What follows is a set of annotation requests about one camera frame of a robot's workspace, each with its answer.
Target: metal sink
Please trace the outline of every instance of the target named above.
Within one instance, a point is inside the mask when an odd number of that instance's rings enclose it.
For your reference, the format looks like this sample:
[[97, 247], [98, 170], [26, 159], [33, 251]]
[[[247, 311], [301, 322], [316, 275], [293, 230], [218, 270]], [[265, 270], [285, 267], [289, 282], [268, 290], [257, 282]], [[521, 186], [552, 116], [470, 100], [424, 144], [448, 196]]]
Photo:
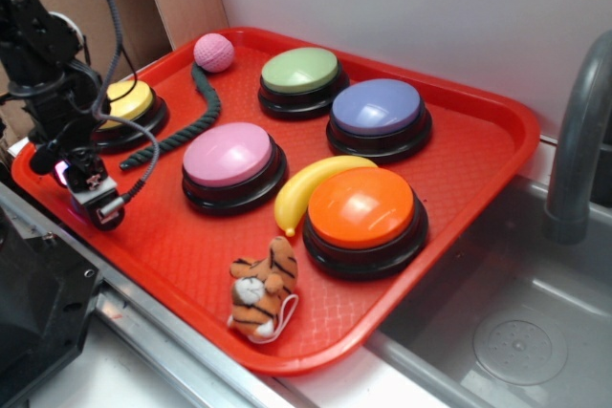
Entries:
[[514, 179], [367, 346], [450, 406], [612, 406], [612, 216], [559, 246], [545, 198]]

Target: white string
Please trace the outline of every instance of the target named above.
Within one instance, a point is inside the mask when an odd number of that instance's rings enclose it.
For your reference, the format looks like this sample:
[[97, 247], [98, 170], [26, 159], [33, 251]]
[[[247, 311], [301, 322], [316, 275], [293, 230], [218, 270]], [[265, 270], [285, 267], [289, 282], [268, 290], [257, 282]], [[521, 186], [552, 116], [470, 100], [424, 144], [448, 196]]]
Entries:
[[[293, 304], [291, 305], [291, 308], [287, 312], [287, 317], [284, 317], [285, 308], [287, 307], [287, 305], [289, 304], [291, 300], [295, 300], [295, 301], [293, 302]], [[255, 344], [268, 344], [268, 343], [272, 343], [273, 341], [275, 341], [280, 336], [282, 331], [285, 329], [287, 324], [289, 323], [289, 319], [291, 319], [291, 316], [294, 315], [295, 307], [297, 306], [298, 301], [299, 301], [299, 297], [295, 293], [292, 293], [287, 298], [285, 298], [285, 301], [283, 301], [283, 304], [280, 307], [280, 314], [278, 315], [278, 326], [276, 327], [276, 330], [274, 331], [271, 337], [255, 338], [250, 335], [249, 340]]]

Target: green rope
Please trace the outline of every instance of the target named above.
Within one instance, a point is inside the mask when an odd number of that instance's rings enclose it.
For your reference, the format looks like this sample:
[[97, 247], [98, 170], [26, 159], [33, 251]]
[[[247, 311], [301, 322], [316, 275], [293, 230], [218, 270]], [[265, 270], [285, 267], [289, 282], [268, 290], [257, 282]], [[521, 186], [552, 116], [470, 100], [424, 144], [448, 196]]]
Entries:
[[[196, 87], [200, 94], [207, 100], [208, 108], [205, 113], [188, 125], [186, 128], [177, 131], [168, 138], [160, 141], [160, 155], [171, 152], [184, 143], [194, 139], [195, 137], [206, 131], [212, 123], [214, 123], [221, 113], [221, 101], [217, 92], [210, 86], [204, 70], [193, 63], [191, 67], [191, 76], [195, 81]], [[129, 158], [120, 164], [123, 171], [127, 171], [141, 164], [145, 164], [153, 157], [153, 147], [148, 146], [133, 153]]]

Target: white wall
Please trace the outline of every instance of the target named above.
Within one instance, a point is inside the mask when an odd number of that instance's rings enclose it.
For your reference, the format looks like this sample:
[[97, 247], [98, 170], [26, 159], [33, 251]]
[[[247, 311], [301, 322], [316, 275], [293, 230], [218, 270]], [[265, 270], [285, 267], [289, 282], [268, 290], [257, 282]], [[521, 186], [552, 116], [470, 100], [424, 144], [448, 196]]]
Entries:
[[232, 26], [282, 32], [512, 97], [556, 136], [612, 0], [223, 0]]

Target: toy banana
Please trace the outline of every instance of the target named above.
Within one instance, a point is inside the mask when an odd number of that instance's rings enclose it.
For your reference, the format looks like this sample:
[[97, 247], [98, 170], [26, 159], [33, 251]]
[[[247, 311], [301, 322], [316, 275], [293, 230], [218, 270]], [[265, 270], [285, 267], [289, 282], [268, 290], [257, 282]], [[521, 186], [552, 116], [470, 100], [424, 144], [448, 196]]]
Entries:
[[330, 177], [356, 167], [377, 167], [366, 158], [340, 155], [309, 164], [291, 177], [274, 201], [274, 218], [287, 237], [295, 236], [295, 227], [308, 208], [315, 188]]

